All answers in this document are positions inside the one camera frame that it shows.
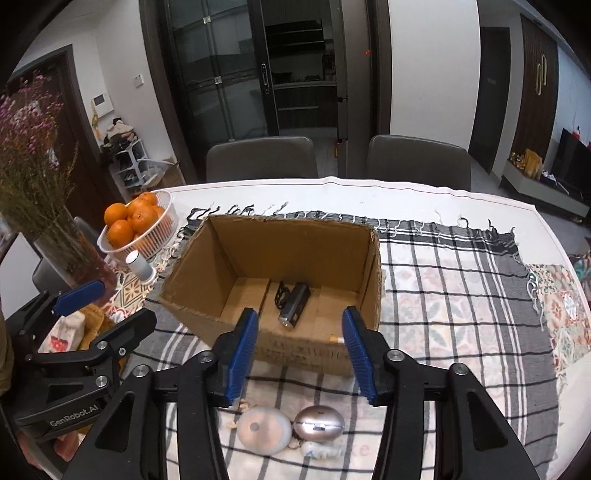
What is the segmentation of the round white deer night light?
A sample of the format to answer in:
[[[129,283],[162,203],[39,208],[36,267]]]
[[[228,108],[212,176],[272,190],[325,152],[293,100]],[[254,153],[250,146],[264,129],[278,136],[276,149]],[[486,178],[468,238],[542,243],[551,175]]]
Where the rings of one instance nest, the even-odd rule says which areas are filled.
[[[238,403],[238,419],[228,427],[235,431],[246,451],[262,456],[273,456],[287,449],[293,439],[290,418],[274,407],[250,404],[245,399]]]

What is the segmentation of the silver egg-shaped device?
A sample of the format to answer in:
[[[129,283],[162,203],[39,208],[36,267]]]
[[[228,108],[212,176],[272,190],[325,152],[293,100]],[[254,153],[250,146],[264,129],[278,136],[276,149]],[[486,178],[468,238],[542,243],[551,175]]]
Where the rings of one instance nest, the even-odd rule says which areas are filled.
[[[345,431],[345,419],[332,407],[315,405],[304,408],[294,418],[295,436],[318,443],[339,438]]]

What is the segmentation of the white strawberry cloth bag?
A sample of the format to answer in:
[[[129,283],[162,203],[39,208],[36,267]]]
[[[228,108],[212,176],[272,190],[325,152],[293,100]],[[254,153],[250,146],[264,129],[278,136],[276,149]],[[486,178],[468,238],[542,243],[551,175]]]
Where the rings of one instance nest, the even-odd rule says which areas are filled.
[[[61,316],[41,343],[41,354],[76,351],[84,337],[85,315],[76,311]]]

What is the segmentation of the woven straw tissue box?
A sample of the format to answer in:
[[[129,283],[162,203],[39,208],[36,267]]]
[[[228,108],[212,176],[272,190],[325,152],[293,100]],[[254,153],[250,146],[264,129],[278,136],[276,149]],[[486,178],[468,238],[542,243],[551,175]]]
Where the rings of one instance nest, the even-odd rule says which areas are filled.
[[[116,323],[95,304],[85,306],[80,312],[85,316],[84,335],[77,350],[83,351],[88,350],[98,336],[114,328]]]

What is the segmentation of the glass vase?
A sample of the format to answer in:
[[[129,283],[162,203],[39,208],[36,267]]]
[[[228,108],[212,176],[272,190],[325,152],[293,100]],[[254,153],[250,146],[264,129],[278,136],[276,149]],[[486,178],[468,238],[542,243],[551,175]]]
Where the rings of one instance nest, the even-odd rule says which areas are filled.
[[[104,293],[94,301],[99,307],[115,293],[114,271],[66,209],[42,230],[33,245],[41,255],[32,275],[33,284],[40,292],[65,293],[89,282],[100,281]]]

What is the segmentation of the small white cylinder speaker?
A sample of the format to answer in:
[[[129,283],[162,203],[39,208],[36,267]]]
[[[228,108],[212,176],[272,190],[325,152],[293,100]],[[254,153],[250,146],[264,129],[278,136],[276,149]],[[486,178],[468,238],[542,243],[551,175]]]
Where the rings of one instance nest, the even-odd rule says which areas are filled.
[[[133,250],[126,256],[125,264],[141,284],[148,284],[156,277],[156,270],[138,250]]]

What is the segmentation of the orange front left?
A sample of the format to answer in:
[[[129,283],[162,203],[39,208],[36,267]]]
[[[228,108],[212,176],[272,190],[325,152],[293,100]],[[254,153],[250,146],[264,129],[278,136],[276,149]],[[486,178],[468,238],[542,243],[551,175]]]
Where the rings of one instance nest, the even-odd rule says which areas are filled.
[[[125,219],[113,222],[107,229],[107,240],[113,249],[120,249],[129,244],[135,236],[130,223]]]

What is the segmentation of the orange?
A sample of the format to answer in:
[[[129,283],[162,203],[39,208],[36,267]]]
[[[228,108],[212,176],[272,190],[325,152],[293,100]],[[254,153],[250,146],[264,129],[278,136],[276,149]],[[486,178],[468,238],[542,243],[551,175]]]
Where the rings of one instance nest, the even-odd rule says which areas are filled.
[[[113,222],[107,229],[107,240],[113,249],[120,249],[129,244],[135,236],[130,223],[125,219]]]
[[[104,223],[107,227],[119,220],[126,220],[128,217],[127,206],[123,203],[113,203],[109,205],[103,215]]]
[[[144,201],[150,205],[157,205],[158,204],[158,200],[157,200],[157,196],[153,193],[153,192],[142,192],[138,198],[138,200]]]
[[[140,204],[130,218],[130,224],[138,235],[144,234],[158,220],[158,213],[152,205]]]

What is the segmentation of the white plastic fruit basket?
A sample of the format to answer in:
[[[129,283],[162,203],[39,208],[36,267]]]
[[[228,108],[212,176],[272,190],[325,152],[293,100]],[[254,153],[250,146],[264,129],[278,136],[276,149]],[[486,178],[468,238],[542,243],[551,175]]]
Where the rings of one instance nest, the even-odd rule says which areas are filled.
[[[176,234],[178,225],[178,216],[176,210],[171,202],[170,194],[163,190],[153,192],[157,196],[158,204],[152,205],[158,213],[157,222],[144,234],[138,235],[135,233],[134,239],[125,247],[120,249],[113,249],[107,240],[107,229],[105,225],[102,232],[97,239],[98,248],[106,255],[110,255],[120,265],[125,264],[126,256],[133,250],[138,250],[146,259],[155,255],[169,240]],[[130,218],[134,210],[140,205],[147,205],[148,203],[133,199],[127,203],[128,217],[127,221],[130,223]]]

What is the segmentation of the orange centre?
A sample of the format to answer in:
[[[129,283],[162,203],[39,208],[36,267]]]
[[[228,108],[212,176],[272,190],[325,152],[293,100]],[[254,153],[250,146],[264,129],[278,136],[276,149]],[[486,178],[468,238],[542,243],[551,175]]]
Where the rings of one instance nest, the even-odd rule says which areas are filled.
[[[158,220],[158,213],[152,205],[140,204],[130,218],[130,224],[138,235],[144,234]]]

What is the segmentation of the orange top left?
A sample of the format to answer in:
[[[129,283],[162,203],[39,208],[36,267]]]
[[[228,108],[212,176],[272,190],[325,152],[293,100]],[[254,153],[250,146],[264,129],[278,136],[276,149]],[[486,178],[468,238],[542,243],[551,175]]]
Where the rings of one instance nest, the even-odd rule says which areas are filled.
[[[113,203],[109,205],[103,215],[104,223],[107,227],[119,220],[126,220],[128,217],[127,206],[123,203]]]

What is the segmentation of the dried pink flowers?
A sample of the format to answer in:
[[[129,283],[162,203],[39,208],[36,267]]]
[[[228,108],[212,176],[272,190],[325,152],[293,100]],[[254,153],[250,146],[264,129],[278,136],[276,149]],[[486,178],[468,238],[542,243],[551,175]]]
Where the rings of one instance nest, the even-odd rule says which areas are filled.
[[[1,215],[30,240],[64,217],[78,154],[59,153],[63,102],[47,83],[36,73],[1,97]]]

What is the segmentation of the orange back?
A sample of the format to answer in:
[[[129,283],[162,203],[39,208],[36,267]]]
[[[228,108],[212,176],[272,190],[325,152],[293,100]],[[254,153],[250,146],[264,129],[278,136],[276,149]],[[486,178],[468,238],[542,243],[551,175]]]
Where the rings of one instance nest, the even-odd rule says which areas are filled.
[[[142,192],[138,198],[138,200],[144,201],[150,205],[157,205],[158,204],[158,200],[157,200],[157,196],[153,193],[153,192]]]

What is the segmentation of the grey plaid tablecloth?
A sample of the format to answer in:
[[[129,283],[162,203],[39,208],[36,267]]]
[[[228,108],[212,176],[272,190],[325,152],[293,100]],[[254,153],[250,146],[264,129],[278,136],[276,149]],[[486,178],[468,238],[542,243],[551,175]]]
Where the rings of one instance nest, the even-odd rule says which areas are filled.
[[[557,445],[557,379],[549,331],[533,297],[536,281],[514,235],[416,220],[380,219],[376,228],[384,285],[380,332],[420,363],[466,364],[545,477]],[[315,460],[295,447],[270,456],[250,453],[222,426],[231,478],[370,478],[385,414],[370,407],[355,380],[257,362],[245,398],[288,416],[311,404],[329,405],[346,428],[339,456]]]

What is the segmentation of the black cylindrical flashlight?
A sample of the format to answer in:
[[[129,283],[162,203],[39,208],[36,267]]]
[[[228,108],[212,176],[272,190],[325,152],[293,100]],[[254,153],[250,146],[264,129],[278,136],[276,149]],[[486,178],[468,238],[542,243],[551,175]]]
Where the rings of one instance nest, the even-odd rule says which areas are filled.
[[[291,289],[280,282],[274,303],[276,308],[280,310],[279,321],[283,327],[294,329],[297,326],[298,319],[301,318],[301,313],[303,313],[310,296],[310,287],[304,282],[297,282]]]

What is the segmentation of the patterned floral table runner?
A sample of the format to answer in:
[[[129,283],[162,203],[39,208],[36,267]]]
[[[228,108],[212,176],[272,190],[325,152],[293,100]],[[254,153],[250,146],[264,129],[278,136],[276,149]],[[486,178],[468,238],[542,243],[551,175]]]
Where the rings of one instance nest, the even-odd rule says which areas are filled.
[[[590,314],[579,284],[563,265],[530,264],[532,294],[541,309],[541,328],[549,334],[557,389],[567,386],[567,369],[590,353]]]

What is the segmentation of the brown cardboard box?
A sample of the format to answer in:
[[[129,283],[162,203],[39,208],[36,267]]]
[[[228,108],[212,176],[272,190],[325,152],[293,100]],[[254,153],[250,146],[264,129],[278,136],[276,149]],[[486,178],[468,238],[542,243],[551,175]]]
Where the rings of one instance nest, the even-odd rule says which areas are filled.
[[[310,287],[294,329],[274,297],[280,282]],[[161,287],[158,301],[205,344],[232,330],[243,309],[259,315],[257,360],[349,377],[342,313],[379,326],[380,241],[368,225],[332,219],[216,215],[201,223]]]

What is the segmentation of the left grey dining chair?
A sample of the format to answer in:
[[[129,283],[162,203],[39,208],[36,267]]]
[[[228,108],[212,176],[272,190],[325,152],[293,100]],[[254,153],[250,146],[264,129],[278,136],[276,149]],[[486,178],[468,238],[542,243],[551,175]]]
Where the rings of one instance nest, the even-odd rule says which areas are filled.
[[[206,154],[209,183],[318,178],[314,143],[304,136],[271,136],[213,146]]]

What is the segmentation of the grey dining chair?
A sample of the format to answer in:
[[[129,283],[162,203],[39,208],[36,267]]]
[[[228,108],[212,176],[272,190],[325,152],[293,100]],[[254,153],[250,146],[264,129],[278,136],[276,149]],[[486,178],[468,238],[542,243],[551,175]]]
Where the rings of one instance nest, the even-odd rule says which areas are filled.
[[[314,143],[304,136],[271,136],[213,146],[206,154],[209,183],[318,178]]]
[[[370,140],[366,177],[471,190],[472,157],[462,147],[428,139],[376,135]]]

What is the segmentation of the white tv cabinet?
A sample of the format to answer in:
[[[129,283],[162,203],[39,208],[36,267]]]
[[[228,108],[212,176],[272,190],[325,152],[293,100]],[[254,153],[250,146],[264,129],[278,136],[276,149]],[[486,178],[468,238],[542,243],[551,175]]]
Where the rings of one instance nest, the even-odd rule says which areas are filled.
[[[589,206],[538,180],[525,176],[509,161],[504,167],[503,177],[523,196],[549,204],[577,217],[585,218],[589,213]]]

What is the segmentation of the glass sliding door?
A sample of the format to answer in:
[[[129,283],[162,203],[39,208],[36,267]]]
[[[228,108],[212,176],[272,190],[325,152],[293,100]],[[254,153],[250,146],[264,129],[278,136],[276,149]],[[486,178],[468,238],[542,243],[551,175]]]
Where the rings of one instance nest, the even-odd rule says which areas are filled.
[[[346,120],[339,1],[158,1],[157,25],[182,138],[200,180],[232,141],[305,136],[318,172],[338,172]]]

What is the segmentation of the right grey dining chair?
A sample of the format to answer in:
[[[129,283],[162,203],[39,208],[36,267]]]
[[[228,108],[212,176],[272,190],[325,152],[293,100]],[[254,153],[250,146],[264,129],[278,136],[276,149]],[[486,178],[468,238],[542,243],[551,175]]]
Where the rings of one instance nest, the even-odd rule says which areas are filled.
[[[366,177],[471,190],[472,157],[462,147],[428,139],[376,135],[370,140]]]

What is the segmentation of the dark wooden door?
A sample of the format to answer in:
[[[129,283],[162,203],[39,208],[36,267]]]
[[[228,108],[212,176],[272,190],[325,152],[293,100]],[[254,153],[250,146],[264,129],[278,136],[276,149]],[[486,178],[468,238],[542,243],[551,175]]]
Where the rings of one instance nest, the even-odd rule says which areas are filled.
[[[521,105],[512,151],[518,155],[527,149],[546,157],[558,100],[558,47],[545,31],[526,16],[521,16],[524,75]]]

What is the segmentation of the white whale keychain figure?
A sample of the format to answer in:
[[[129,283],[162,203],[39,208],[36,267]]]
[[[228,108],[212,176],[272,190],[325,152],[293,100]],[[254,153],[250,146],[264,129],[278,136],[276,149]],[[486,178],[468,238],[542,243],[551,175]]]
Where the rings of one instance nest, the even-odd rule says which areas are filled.
[[[300,452],[301,456],[314,460],[329,460],[345,455],[345,447],[334,442],[293,440],[287,448]]]

